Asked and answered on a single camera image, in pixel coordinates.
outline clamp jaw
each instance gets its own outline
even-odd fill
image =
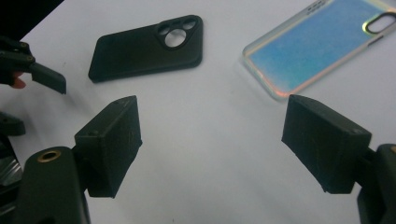
[[[0,83],[12,86],[15,71],[31,73],[33,81],[66,94],[64,76],[36,63],[27,43],[0,36]]]

